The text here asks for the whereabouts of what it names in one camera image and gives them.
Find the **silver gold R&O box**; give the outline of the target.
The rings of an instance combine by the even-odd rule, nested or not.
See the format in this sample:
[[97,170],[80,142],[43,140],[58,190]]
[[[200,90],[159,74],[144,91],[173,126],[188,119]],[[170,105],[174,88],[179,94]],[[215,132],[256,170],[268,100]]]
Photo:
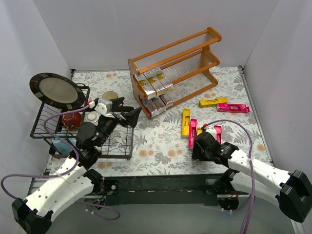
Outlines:
[[134,74],[134,77],[137,80],[140,88],[142,88],[147,100],[156,97],[156,91],[143,74],[141,75]]

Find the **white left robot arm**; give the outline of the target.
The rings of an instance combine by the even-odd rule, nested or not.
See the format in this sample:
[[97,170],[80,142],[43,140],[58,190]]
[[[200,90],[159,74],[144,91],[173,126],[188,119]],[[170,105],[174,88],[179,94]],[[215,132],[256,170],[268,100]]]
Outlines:
[[26,198],[15,198],[15,221],[28,234],[44,234],[55,218],[84,195],[105,195],[104,177],[92,166],[101,156],[100,147],[118,125],[136,127],[142,108],[124,107],[124,98],[90,101],[89,111],[78,127],[76,145],[60,168]]

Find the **silver R&O Ice Mint box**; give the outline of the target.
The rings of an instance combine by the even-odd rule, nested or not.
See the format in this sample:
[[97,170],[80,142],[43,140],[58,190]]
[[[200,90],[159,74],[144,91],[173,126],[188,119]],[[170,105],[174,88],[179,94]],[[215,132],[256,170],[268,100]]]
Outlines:
[[170,108],[173,106],[173,100],[169,97],[168,94],[162,94],[159,96],[162,102],[165,104],[166,109]]

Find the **yellow Be You toothpaste box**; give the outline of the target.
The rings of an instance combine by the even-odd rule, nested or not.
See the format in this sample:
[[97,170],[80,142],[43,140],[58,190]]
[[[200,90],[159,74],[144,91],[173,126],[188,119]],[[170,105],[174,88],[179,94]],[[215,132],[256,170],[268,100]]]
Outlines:
[[189,130],[190,130],[190,115],[191,110],[188,108],[183,109],[182,112],[182,134],[183,138],[189,137]]

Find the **silver red R&O box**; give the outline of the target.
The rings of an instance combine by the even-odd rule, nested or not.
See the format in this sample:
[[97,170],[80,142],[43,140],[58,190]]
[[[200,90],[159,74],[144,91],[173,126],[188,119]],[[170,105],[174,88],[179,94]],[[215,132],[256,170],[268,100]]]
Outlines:
[[152,102],[154,103],[154,105],[156,106],[156,108],[158,109],[159,114],[163,113],[166,111],[166,105],[165,103],[161,100],[160,97],[154,97],[152,98]]

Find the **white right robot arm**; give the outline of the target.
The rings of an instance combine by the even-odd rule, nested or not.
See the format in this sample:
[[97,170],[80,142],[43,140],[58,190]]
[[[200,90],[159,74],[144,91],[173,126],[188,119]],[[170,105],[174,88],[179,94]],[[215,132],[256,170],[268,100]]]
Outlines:
[[210,133],[194,139],[192,159],[211,161],[227,167],[208,188],[216,194],[234,191],[254,194],[280,208],[288,218],[302,223],[312,209],[312,184],[300,170],[288,172],[257,159],[248,158],[237,146],[220,144]]

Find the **pink Be You toothpaste box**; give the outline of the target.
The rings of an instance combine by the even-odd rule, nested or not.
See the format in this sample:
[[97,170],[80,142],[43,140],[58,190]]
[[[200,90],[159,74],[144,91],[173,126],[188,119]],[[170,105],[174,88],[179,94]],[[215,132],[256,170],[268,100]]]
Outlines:
[[217,111],[226,113],[249,113],[250,108],[245,104],[220,103],[217,105]]

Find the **white gold R&O box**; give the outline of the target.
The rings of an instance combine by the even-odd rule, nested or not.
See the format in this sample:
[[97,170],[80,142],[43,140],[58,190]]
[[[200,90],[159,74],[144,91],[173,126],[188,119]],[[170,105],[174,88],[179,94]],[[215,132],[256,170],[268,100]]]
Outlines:
[[143,74],[156,91],[157,96],[160,96],[165,93],[165,87],[162,85],[157,76],[151,70]]

